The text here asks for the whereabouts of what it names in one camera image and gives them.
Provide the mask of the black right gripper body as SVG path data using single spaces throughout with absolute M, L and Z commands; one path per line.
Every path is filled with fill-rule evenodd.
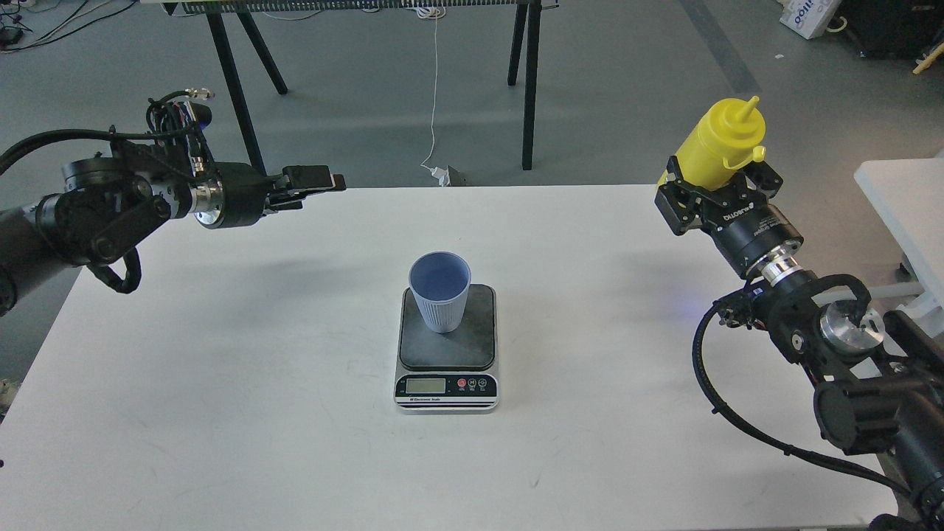
M 711 236 L 715 248 L 742 280 L 758 275 L 758 262 L 770 251 L 785 246 L 795 253 L 805 242 L 762 192 L 748 191 L 742 198 L 732 186 L 702 199 L 701 222 L 702 232 Z

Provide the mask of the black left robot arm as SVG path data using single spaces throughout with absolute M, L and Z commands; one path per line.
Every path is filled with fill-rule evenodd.
M 137 246 L 168 221 L 195 216 L 207 229 L 251 226 L 305 198 L 345 189 L 324 165 L 293 165 L 267 175 L 249 164 L 216 161 L 204 130 L 208 88 L 149 100 L 145 133 L 53 130 L 17 142 L 2 169 L 54 142 L 101 140 L 111 153 L 65 164 L 64 191 L 1 218 L 1 305 L 9 313 L 62 270 L 87 268 L 117 293 L 142 279 Z

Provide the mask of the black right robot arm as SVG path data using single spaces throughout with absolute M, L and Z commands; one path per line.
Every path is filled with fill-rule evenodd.
M 770 202 L 782 178 L 765 162 L 734 171 L 711 190 L 671 156 L 655 203 L 675 235 L 700 229 L 744 285 L 715 300 L 692 346 L 699 389 L 736 429 L 788 457 L 866 479 L 908 500 L 916 521 L 882 514 L 870 530 L 943 527 L 942 349 L 902 310 L 878 313 L 849 274 L 819 277 L 795 259 L 803 239 Z M 825 456 L 769 436 L 743 419 L 712 385 L 704 335 L 712 317 L 762 330 L 813 387 L 820 437 L 843 451 Z

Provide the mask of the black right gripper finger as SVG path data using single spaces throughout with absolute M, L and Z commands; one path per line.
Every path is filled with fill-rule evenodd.
M 663 184 L 657 185 L 654 203 L 670 231 L 675 236 L 682 236 L 691 229 L 697 229 L 710 235 L 711 229 L 701 217 L 701 203 L 710 201 L 712 192 L 685 181 L 677 156 L 668 158 L 665 171 L 667 175 Z
M 783 185 L 782 176 L 768 162 L 749 162 L 742 170 L 746 188 L 763 194 L 768 201 L 775 198 Z

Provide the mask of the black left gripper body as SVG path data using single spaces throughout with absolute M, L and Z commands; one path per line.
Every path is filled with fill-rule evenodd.
M 272 181 L 250 164 L 217 162 L 209 209 L 193 216 L 207 229 L 252 226 L 264 216 Z

